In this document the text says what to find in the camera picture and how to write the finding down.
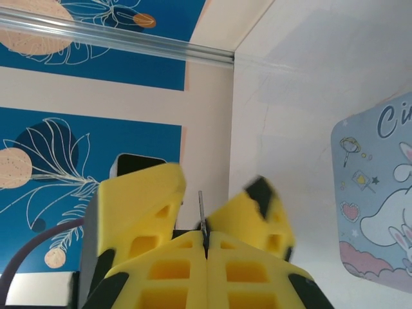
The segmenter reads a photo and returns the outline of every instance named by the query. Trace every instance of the peach circle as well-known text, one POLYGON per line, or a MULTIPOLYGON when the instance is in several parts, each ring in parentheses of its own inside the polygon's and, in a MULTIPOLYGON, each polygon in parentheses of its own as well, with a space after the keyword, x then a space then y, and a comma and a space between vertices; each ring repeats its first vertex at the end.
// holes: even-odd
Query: peach circle
POLYGON ((66 253, 60 248, 50 249, 44 256, 44 262, 50 268, 60 268, 66 262, 66 253))
POLYGON ((0 150, 0 187, 14 189, 25 185, 32 177, 32 161, 19 148, 0 150))
POLYGON ((137 13, 133 16, 133 21, 142 28, 154 28, 156 26, 156 19, 145 13, 137 13))
MULTIPOLYGON (((0 0, 0 6, 72 21, 70 13, 56 0, 0 0)), ((51 39, 29 33, 0 30, 0 42, 24 55, 49 55, 65 49, 71 40, 51 39)))

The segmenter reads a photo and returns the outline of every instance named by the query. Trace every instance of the leaf line drawing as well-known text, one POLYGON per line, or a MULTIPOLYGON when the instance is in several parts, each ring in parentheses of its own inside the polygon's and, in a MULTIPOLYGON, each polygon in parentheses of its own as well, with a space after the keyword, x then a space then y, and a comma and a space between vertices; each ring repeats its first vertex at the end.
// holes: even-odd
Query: leaf line drawing
MULTIPOLYGON (((5 149, 2 152, 6 152, 2 160, 7 160, 8 164, 14 167, 18 166, 19 171, 29 171, 29 175, 12 174, 11 170, 6 173, 0 171, 0 180, 3 181, 0 192, 21 187, 28 181, 38 185, 8 205, 0 206, 0 214, 26 200, 26 223, 30 229, 35 230, 45 212, 65 198, 72 197, 79 203, 62 213, 63 218, 58 225, 85 215, 87 204, 99 185, 94 177, 85 175, 90 155, 89 133, 76 139, 67 121, 61 118, 45 118, 40 124, 27 127, 15 140, 4 139, 3 144, 5 149), (86 150, 82 155, 80 148, 86 150), (59 193, 58 196, 49 194, 56 189, 62 189, 64 193, 59 193), (35 201, 43 192, 47 192, 47 196, 52 196, 53 200, 44 201, 43 197, 41 201, 35 201)), ((62 261, 64 264, 65 254, 73 242, 73 237, 78 241, 83 237, 83 233, 83 228, 77 227, 53 237, 50 251, 46 254, 46 264, 52 268, 57 268, 56 265, 60 265, 62 261)))
MULTIPOLYGON (((142 32, 144 28, 152 28, 156 21, 136 10, 142 0, 128 0, 129 5, 121 5, 118 0, 53 0, 50 5, 61 7, 66 19, 108 26, 134 32, 142 32)), ((49 39, 34 35, 21 35, 6 32, 5 44, 12 52, 45 65, 75 66, 106 54, 110 48, 82 44, 76 41, 49 39)))

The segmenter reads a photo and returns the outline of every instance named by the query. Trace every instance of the metal rod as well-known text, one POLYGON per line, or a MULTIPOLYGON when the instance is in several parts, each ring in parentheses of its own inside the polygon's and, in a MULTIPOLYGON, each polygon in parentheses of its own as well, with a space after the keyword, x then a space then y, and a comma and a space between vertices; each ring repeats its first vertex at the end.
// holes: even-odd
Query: metal rod
POLYGON ((200 210, 200 230, 203 232, 203 237, 207 235, 205 209, 203 206, 203 193, 199 191, 199 210, 200 210))

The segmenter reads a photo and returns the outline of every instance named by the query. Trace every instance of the pink cloud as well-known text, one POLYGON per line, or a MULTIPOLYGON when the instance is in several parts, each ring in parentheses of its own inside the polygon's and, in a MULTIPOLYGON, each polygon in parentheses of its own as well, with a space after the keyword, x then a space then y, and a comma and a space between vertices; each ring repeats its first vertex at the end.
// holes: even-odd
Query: pink cloud
POLYGON ((381 285, 390 286, 407 293, 412 293, 412 277, 407 274, 403 268, 395 270, 384 269, 379 273, 379 276, 368 272, 364 275, 365 279, 379 283, 381 285))
POLYGON ((351 265, 358 273, 366 274, 367 272, 372 272, 377 276, 384 269, 393 271, 392 266, 388 262, 375 258, 369 252, 360 252, 345 241, 341 241, 339 247, 344 265, 351 265))
POLYGON ((412 293, 412 277, 405 269, 394 270, 383 259, 375 258, 369 252, 360 252, 345 241, 340 242, 340 248, 343 266, 351 275, 412 293))

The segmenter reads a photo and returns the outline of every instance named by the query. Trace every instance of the lollipop drawing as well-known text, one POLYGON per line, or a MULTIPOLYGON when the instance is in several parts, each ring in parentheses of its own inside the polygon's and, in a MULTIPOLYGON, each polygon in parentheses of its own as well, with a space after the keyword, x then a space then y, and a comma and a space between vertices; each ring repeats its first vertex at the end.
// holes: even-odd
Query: lollipop drawing
POLYGON ((361 145, 353 137, 344 137, 340 142, 341 147, 346 151, 345 161, 343 167, 346 167, 350 153, 358 153, 361 151, 361 145))
POLYGON ((365 188, 368 188, 373 193, 376 193, 375 190, 373 190, 369 186, 369 184, 371 183, 370 178, 367 177, 362 171, 357 171, 355 174, 353 174, 352 180, 358 185, 361 191, 363 191, 365 188))

